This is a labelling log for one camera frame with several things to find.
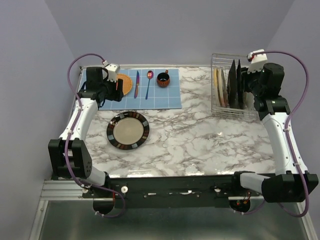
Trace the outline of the teal and red plate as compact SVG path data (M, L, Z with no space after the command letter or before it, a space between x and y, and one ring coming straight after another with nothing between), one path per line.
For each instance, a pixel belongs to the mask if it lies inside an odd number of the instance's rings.
M251 78L249 77L248 70L245 69L242 73L244 81L244 93L245 93L245 104L248 110L254 109L254 95L251 93L249 83Z

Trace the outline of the black rimmed striped plate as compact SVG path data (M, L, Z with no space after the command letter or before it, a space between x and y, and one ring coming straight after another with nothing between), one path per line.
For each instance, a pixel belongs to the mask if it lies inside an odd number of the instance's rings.
M148 138L150 125L136 111L125 111L114 116L108 123L106 137L117 149L129 151L140 147Z

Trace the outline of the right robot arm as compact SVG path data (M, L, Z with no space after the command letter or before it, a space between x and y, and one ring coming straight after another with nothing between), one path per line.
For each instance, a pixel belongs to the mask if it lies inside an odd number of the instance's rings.
M254 108L267 130L275 160L275 175L267 177L250 171L234 174L230 191L241 196L252 190L268 203L294 203L307 200L319 183L310 174L300 157L293 131L287 100L279 92L285 76L284 68L276 63L265 63L260 71L241 74L247 92L254 96Z

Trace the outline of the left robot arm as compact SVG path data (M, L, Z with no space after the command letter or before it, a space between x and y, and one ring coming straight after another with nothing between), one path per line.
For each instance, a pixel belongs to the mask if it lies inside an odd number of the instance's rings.
M105 101L120 102L123 98L123 80L117 79L118 64L105 67L87 67L86 80L76 96L76 103L67 127L57 139L48 143L53 173L64 179L74 179L79 185L94 185L93 191L107 197L111 185L107 174L93 167L85 140L93 117Z

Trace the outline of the woven wicker coaster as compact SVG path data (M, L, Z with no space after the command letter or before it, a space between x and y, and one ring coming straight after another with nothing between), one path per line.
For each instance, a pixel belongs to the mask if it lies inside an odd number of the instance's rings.
M123 73L117 74L117 79L123 80L122 92L124 96L127 95L132 90L132 87L133 87L132 79L128 75Z

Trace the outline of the black square plate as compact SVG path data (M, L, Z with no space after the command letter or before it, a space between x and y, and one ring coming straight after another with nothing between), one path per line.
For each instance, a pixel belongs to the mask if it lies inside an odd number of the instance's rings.
M228 72L227 94L228 94L229 107L235 108L236 107L236 96L237 96L237 78L236 78L235 60L232 61L231 67Z
M242 81L242 67L241 61L238 60L238 65L236 69L236 81L237 81L237 100L238 107L244 109L244 90L243 90L243 81Z

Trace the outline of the iridescent knife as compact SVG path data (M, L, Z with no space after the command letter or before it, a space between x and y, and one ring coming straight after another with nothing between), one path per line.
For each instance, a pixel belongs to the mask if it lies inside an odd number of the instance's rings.
M140 85L140 73L136 72L136 81L135 81L135 89L134 89L134 98L136 99L139 94L139 85Z

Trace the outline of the brown rimmed plate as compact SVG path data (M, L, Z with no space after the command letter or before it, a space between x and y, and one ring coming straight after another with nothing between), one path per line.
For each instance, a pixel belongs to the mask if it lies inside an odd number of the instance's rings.
M228 106L228 93L227 93L227 87L226 87L225 74L222 68L218 68L217 77L218 77L220 105L226 108Z

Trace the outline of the blue grid placemat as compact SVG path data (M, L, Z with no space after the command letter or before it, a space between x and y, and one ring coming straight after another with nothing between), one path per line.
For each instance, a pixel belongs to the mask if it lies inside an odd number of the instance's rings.
M150 81L148 99L145 99L148 78L148 68L129 68L121 69L120 73L128 75L132 82L136 83L136 75L139 71L140 83L137 98L134 98L135 87L125 95L120 102L107 100L101 110L162 110L162 109L181 109L181 88L180 88L180 72L177 68L169 68L170 84L167 87L159 87L156 77L159 73L165 72L164 68L152 69L154 73L153 79Z

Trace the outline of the yellow rimmed plate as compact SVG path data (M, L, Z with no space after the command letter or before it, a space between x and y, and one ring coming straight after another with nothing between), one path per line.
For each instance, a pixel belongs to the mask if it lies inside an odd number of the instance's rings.
M214 85L214 95L216 99L216 105L218 107L221 106L220 99L219 99L219 89L218 89L218 82L217 82L217 69L213 69L213 85Z

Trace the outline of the iridescent spoon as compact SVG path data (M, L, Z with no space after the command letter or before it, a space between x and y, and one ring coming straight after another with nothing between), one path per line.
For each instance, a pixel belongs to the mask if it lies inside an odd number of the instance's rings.
M147 72L148 85L147 85L146 94L145 94L145 99L146 100L148 99L148 96L149 96L150 83L151 83L151 80L153 79L153 77L154 77L154 72L152 70L149 70Z

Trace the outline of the brown ceramic mug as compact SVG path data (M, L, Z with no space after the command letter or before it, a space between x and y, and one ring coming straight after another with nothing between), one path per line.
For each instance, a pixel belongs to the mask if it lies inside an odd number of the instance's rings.
M156 77L156 83L161 88L166 88L170 84L170 76L169 71L165 70L165 72L161 72Z

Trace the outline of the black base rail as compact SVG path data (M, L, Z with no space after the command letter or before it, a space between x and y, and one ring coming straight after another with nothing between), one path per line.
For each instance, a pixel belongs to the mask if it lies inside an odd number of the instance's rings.
M228 208L230 201L255 199L253 190L236 188L231 175L111 178L115 193L91 187L85 199L114 200L115 207L133 208Z

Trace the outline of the aluminium frame extrusion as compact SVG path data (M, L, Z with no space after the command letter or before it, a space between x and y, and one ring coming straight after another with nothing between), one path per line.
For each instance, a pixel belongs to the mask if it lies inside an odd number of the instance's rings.
M45 180L40 200L76 201L82 199L82 189L73 180Z

